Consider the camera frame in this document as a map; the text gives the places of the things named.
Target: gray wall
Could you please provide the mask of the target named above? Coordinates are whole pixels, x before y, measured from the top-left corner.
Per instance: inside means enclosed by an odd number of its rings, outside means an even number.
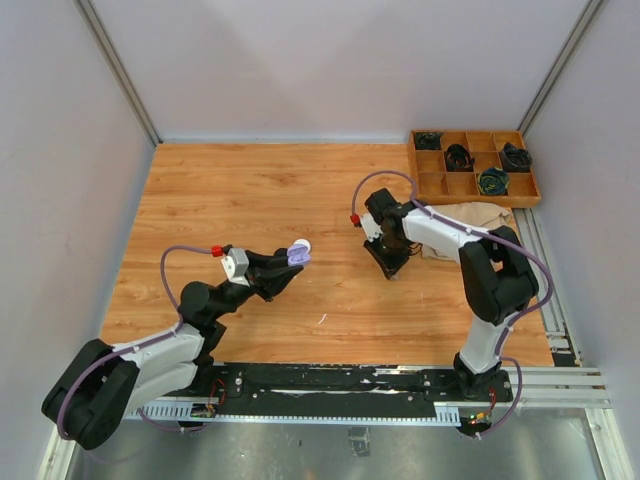
[[[165,140],[515,128],[585,0],[95,0]]]
[[[0,9],[0,477],[31,479],[40,404],[99,330],[152,149],[73,2]]]
[[[609,2],[528,137],[538,208],[585,359],[640,472],[640,3]]]

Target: small white object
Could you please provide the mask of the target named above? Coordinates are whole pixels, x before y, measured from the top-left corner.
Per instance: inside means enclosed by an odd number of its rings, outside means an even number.
[[[370,213],[365,213],[362,217],[360,217],[360,225],[362,225],[364,234],[367,236],[367,240],[369,240],[370,242],[374,241],[376,238],[382,235],[380,225],[376,223]]]
[[[305,247],[307,247],[307,253],[311,253],[311,242],[309,240],[307,240],[306,238],[299,238],[298,240],[293,242],[293,244],[294,245],[304,245]]]

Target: wooden floor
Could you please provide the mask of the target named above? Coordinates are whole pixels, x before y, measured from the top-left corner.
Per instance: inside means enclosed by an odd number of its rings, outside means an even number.
[[[159,146],[102,338],[131,341],[176,320],[159,275],[169,245],[232,243],[270,254],[304,237],[311,265],[273,303],[254,297],[224,316],[216,360],[451,364],[471,316],[459,267],[416,257],[387,281],[349,221],[354,187],[378,169],[408,171],[405,147]],[[405,180],[378,177],[361,192],[361,213],[383,186],[407,198]],[[225,279],[218,259],[183,252],[170,255],[168,277],[176,295],[189,281]],[[505,351],[526,365],[552,364],[538,314],[519,322]]]

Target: wooden tray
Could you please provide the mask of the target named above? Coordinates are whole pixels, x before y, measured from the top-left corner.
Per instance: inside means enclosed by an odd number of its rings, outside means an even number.
[[[416,150],[414,135],[421,132],[444,132],[440,150]],[[482,195],[478,175],[489,167],[500,167],[498,152],[505,143],[526,148],[517,131],[412,130],[407,149],[409,171],[418,183],[418,198],[431,205],[464,202],[495,203],[507,208],[530,208],[540,202],[540,190],[533,173],[509,173],[509,188],[504,195]],[[450,145],[463,145],[475,158],[473,172],[449,172],[444,153]]]

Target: metal floor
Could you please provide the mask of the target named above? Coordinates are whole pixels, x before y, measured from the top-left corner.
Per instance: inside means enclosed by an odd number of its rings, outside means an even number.
[[[219,423],[182,436],[129,420],[95,454],[113,461],[141,453],[100,465],[76,449],[67,480],[604,478],[582,410],[523,410],[480,442],[451,427],[374,426],[368,457],[352,454],[348,430]]]

